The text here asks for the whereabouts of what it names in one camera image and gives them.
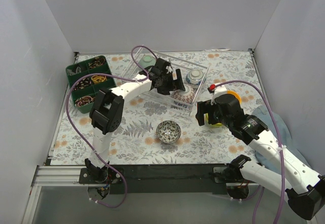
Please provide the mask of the red diamond patterned bowl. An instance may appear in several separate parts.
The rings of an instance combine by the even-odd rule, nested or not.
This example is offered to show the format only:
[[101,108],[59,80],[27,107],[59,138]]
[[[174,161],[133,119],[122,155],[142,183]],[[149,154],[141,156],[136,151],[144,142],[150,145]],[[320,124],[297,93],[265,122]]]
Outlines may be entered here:
[[173,103],[176,106],[182,108],[188,108],[188,106],[192,103],[195,92],[194,89],[189,85],[184,85],[185,91],[176,90],[172,93],[171,97],[173,99]]

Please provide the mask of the orange bowl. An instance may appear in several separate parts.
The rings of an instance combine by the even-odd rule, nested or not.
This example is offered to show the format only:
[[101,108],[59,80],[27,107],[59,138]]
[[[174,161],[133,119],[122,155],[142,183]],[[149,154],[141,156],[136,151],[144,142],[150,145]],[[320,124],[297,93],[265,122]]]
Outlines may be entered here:
[[233,95],[233,96],[234,96],[234,97],[239,101],[239,103],[242,102],[240,96],[239,96],[236,92],[234,92],[234,91],[232,91],[232,90],[228,90],[228,91],[227,91],[227,94],[231,94],[231,95]]

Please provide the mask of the lime green bowl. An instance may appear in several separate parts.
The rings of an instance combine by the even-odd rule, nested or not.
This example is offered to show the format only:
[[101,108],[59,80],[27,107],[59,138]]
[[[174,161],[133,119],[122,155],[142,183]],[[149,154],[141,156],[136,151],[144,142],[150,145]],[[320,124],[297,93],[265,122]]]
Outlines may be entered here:
[[206,125],[209,126],[209,127],[213,127],[213,128],[222,127],[221,123],[210,124],[210,123],[208,123],[208,121],[206,121]]

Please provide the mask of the blue patterned white bowl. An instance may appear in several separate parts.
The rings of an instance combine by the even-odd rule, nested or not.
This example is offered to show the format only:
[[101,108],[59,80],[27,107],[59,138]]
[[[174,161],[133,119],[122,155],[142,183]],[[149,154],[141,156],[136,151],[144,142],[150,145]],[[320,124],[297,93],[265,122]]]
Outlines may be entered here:
[[203,80],[204,73],[201,70],[191,70],[187,73],[185,81],[192,88],[198,88]]

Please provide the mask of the pale green ceramic bowl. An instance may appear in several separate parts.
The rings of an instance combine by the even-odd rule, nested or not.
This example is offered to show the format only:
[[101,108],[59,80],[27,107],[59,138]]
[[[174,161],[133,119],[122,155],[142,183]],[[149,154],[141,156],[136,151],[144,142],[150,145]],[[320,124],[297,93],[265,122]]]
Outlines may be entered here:
[[140,61],[138,62],[138,64],[144,69],[149,66],[155,65],[155,63],[156,63],[156,59],[151,55],[143,55]]

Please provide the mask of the pink patterned bowl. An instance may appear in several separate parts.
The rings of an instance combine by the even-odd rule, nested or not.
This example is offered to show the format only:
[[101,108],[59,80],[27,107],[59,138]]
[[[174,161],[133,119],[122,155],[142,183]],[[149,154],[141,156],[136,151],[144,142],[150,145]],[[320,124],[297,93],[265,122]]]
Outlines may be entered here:
[[165,144],[172,144],[181,137],[181,128],[172,120],[161,122],[156,128],[157,137]]

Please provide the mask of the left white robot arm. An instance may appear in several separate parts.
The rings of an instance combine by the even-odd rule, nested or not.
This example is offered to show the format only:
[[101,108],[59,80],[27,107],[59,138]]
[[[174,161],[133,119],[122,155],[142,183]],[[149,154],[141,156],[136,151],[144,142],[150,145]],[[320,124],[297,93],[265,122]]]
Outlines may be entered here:
[[124,105],[153,89],[162,95],[184,91],[181,70],[173,69],[170,62],[158,58],[155,65],[140,71],[135,78],[127,79],[121,86],[98,91],[89,113],[93,126],[92,154],[85,160],[87,171],[96,183],[107,180],[111,135],[121,124]]

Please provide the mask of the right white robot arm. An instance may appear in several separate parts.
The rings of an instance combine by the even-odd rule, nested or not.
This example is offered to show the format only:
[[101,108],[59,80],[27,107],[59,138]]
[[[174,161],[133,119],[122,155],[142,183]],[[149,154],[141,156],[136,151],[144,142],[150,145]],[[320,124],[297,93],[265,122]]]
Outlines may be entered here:
[[258,183],[280,195],[301,218],[311,220],[324,206],[324,176],[300,161],[289,149],[278,145],[278,139],[258,117],[244,113],[239,100],[225,93],[197,103],[196,119],[200,126],[208,116],[209,124],[221,123],[231,134],[259,152],[283,176],[241,155],[229,164],[230,177],[235,182],[244,179]]

